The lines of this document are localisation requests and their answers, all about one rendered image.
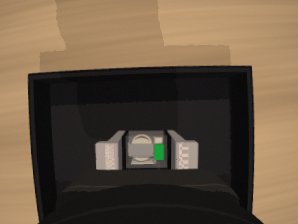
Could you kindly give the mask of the black open-top tray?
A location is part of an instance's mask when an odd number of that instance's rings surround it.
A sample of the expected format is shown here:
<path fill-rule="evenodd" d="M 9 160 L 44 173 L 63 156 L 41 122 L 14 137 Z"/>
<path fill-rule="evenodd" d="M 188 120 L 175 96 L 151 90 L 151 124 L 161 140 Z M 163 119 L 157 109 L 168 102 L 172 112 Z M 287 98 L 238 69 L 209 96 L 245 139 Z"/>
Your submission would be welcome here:
<path fill-rule="evenodd" d="M 162 66 L 28 74 L 29 129 L 39 222 L 81 172 L 96 170 L 95 144 L 119 130 L 174 130 L 198 146 L 252 213 L 252 66 Z"/>

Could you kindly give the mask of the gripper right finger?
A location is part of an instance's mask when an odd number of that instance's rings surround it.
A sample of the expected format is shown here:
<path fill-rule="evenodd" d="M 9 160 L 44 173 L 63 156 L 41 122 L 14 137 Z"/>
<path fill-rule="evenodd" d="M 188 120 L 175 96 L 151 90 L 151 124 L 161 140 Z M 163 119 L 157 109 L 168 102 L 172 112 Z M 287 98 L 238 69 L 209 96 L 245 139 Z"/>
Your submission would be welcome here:
<path fill-rule="evenodd" d="M 167 168 L 198 169 L 198 143 L 186 141 L 174 130 L 164 130 L 167 134 Z"/>

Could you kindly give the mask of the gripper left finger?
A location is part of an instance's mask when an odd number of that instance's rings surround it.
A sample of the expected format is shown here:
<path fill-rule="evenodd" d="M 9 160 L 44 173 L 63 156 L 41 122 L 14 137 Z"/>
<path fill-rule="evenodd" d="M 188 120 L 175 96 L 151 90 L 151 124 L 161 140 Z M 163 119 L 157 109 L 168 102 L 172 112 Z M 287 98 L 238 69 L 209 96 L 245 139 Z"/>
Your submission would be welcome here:
<path fill-rule="evenodd" d="M 118 131 L 108 141 L 99 141 L 95 144 L 96 170 L 126 169 L 125 136 L 127 133 L 128 131 Z"/>

